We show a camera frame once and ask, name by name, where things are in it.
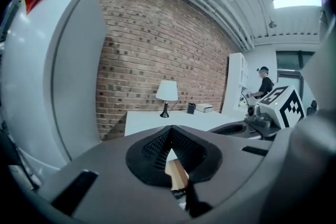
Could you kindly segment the white cubby shelf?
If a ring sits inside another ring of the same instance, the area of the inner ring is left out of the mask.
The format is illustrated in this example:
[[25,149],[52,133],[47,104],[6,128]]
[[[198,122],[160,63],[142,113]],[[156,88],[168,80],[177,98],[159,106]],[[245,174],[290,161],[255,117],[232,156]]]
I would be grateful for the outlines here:
[[240,52],[230,54],[228,63],[227,86],[222,114],[244,119],[248,108],[243,93],[247,89],[248,63]]

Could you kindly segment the small white box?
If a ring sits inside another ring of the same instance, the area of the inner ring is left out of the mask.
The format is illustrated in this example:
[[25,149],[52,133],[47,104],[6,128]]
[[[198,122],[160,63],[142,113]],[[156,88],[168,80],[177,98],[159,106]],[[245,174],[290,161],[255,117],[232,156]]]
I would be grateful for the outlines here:
[[207,104],[207,103],[199,103],[196,105],[195,109],[203,113],[214,111],[214,107],[211,104]]

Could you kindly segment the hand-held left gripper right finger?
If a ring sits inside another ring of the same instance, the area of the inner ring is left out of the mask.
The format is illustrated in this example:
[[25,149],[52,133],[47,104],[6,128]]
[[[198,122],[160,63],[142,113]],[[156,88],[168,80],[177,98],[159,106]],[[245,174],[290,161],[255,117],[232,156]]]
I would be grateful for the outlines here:
[[188,198],[201,202],[199,221],[259,221],[267,190],[252,181],[271,148],[271,141],[204,132],[172,126],[174,152],[187,166]]

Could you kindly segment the rectangular ceiling light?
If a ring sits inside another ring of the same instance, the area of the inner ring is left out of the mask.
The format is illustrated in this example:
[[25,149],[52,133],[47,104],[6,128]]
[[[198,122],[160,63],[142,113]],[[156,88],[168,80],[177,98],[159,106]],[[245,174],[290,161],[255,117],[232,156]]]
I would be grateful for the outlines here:
[[298,7],[298,6],[316,6],[321,7],[322,0],[273,0],[274,9]]

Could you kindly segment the white shade table lamp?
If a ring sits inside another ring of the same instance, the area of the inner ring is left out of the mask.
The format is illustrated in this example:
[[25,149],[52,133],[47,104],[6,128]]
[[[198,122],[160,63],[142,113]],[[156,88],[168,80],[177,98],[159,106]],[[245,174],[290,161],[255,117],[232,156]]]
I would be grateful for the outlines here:
[[155,97],[159,100],[164,101],[164,108],[160,117],[168,118],[168,102],[170,101],[178,101],[178,90],[177,90],[177,82],[176,81],[168,81],[162,80],[160,82],[159,88],[156,92]]

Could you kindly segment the dark window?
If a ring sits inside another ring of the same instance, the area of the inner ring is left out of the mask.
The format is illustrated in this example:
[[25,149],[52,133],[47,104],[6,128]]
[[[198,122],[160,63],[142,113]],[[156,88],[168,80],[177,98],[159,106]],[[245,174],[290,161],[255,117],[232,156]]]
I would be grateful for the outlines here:
[[278,70],[300,71],[314,55],[309,51],[277,51]]

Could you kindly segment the large white refrigerator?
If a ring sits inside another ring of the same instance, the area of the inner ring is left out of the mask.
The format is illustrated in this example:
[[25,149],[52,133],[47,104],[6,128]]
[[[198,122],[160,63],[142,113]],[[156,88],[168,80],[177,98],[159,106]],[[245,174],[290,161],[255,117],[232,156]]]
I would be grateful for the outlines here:
[[41,181],[99,143],[99,0],[22,0],[1,61],[3,117]]

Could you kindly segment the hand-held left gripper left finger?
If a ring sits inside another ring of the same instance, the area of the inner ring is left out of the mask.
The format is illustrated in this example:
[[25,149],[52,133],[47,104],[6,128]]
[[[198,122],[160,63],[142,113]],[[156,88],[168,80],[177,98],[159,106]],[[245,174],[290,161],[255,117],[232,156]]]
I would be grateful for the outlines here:
[[126,165],[128,148],[160,131],[153,128],[102,142],[51,175],[39,189],[48,202],[84,170],[97,178],[72,217],[89,224],[182,224],[191,219],[170,189],[149,186],[136,178]]

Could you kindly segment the white drawer with beige bottom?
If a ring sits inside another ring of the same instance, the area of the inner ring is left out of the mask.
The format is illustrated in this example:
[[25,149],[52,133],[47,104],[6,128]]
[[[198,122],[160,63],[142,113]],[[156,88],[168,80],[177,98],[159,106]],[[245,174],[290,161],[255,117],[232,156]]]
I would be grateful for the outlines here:
[[166,163],[165,173],[171,177],[171,190],[182,190],[188,186],[189,176],[178,159]]

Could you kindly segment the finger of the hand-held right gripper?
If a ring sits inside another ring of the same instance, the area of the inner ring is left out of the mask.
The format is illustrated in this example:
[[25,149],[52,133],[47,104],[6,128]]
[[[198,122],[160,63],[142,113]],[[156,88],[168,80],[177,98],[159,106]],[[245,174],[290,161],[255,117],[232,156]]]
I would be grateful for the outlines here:
[[242,133],[219,133],[219,132],[217,132],[217,134],[224,135],[224,136],[246,138],[246,139],[250,139],[250,140],[273,140],[273,137],[262,136],[257,131],[252,132],[252,133],[249,133],[249,132],[242,132]]
[[215,127],[210,132],[217,134],[248,134],[255,133],[257,130],[246,123],[228,123]]

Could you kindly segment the white desk cabinet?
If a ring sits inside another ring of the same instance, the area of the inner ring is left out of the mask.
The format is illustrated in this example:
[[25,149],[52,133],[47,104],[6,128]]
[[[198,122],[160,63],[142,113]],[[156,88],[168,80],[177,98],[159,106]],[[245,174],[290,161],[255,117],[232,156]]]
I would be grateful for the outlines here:
[[124,132],[125,136],[166,125],[183,125],[198,130],[208,131],[220,125],[240,120],[215,111],[208,113],[195,111],[193,114],[188,114],[186,111],[172,111],[168,118],[162,118],[160,117],[160,114],[160,111],[127,112]]

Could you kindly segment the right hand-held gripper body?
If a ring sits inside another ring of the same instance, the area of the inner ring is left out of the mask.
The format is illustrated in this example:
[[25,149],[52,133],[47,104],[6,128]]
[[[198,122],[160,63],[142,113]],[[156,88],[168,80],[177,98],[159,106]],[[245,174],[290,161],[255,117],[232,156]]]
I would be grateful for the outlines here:
[[294,127],[306,117],[300,96],[294,86],[274,88],[248,107],[245,121],[262,137],[273,137],[281,129]]

